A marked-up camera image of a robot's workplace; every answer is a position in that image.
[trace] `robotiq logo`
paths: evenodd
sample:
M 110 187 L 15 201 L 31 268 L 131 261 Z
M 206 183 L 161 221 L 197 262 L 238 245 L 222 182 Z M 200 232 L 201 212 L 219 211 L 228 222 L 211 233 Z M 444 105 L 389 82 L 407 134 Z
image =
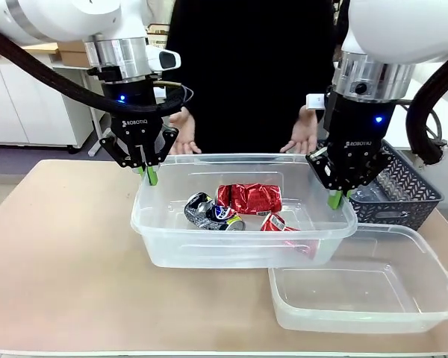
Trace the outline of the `robotiq logo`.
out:
M 346 147 L 363 147 L 364 145 L 372 145 L 372 142 L 347 142 Z
M 122 121 L 122 126 L 126 127 L 127 125 L 147 125 L 148 121 L 146 119 L 139 119 L 137 121 Z

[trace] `barcode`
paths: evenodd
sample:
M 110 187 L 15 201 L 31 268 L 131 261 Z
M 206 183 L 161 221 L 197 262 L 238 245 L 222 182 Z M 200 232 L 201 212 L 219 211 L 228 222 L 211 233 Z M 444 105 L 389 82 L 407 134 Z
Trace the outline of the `barcode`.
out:
M 285 230 L 285 224 L 277 219 L 277 216 L 272 215 L 270 218 L 270 222 L 274 224 L 280 231 Z

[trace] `soda can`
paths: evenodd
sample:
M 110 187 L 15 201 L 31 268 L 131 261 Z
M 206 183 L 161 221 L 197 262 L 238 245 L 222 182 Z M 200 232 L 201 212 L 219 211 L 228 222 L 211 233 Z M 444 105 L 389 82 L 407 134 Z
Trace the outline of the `soda can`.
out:
M 206 230 L 244 231 L 246 224 L 230 207 L 216 205 L 207 194 L 200 192 L 193 195 L 186 206 L 184 214 L 195 226 Z
M 222 185 L 217 189 L 216 203 L 239 214 L 266 216 L 282 210 L 281 188 L 264 184 Z
M 283 218 L 276 214 L 269 214 L 262 224 L 261 231 L 300 231 L 285 224 Z M 298 242 L 286 240 L 284 244 L 304 254 L 309 259 L 314 259 L 319 250 L 320 240 L 299 240 Z

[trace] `transparent plastic bin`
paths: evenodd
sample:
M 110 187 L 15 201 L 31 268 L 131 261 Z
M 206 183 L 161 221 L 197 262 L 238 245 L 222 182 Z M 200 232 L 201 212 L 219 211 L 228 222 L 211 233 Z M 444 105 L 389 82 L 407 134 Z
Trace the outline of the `transparent plastic bin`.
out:
M 325 263 L 342 238 L 357 229 L 352 205 L 327 205 L 328 191 L 307 164 L 292 154 L 214 154 L 168 157 L 159 183 L 145 179 L 134 202 L 131 226 L 143 236 L 152 262 L 173 268 L 269 268 Z M 219 185 L 275 184 L 280 215 L 299 232 L 261 232 L 260 216 L 242 216 L 246 231 L 201 230 L 184 216 L 191 195 L 214 196 Z M 303 251 L 311 248 L 310 254 Z
M 288 330 L 421 333 L 448 319 L 448 272 L 412 229 L 360 224 L 316 268 L 269 270 Z

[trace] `human hand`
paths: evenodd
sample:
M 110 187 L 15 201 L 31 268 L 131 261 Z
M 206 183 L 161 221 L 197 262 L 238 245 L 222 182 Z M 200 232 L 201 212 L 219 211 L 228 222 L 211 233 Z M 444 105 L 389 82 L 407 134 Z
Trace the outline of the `human hand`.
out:
M 299 119 L 293 126 L 289 143 L 281 149 L 281 153 L 295 148 L 296 154 L 310 154 L 317 148 L 317 114 L 306 106 L 299 111 Z
M 172 145 L 171 155 L 177 154 L 201 154 L 202 151 L 199 149 L 194 142 L 194 132 L 196 130 L 196 122 L 194 117 L 186 107 L 181 108 L 181 112 L 174 113 L 169 118 L 171 122 L 171 127 L 179 129 L 179 135 L 175 143 Z

